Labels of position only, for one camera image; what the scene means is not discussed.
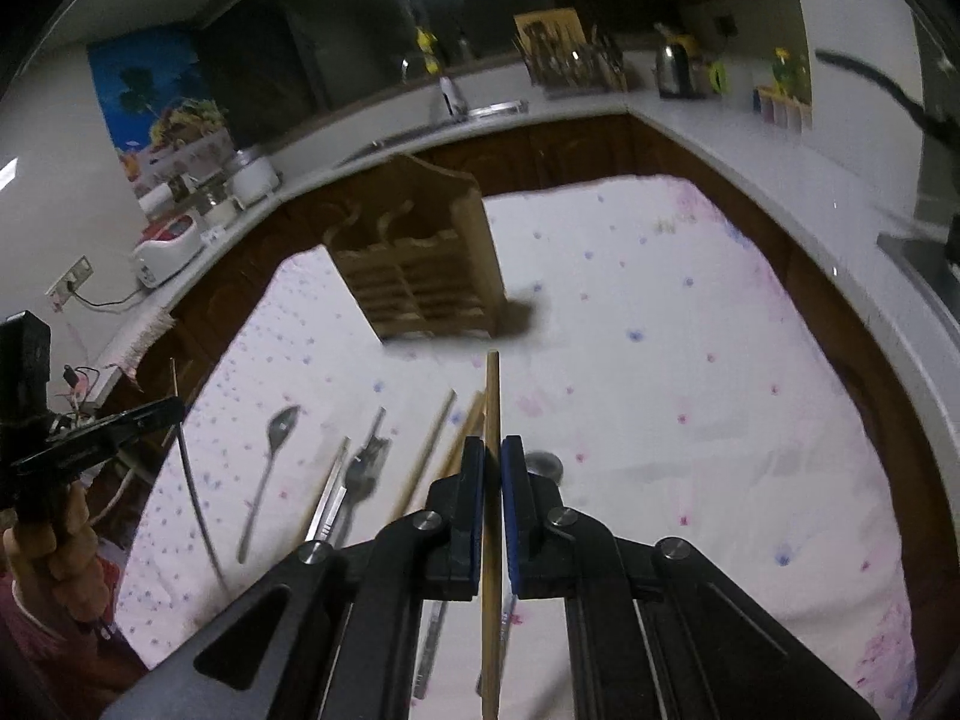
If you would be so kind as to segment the person's left hand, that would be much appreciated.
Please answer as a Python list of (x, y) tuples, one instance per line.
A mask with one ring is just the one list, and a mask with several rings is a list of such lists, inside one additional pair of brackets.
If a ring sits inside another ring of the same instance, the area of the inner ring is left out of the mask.
[(16, 522), (3, 532), (3, 550), (21, 606), (46, 628), (68, 637), (99, 621), (110, 601), (80, 481), (68, 488), (57, 525), (60, 535), (52, 523)]

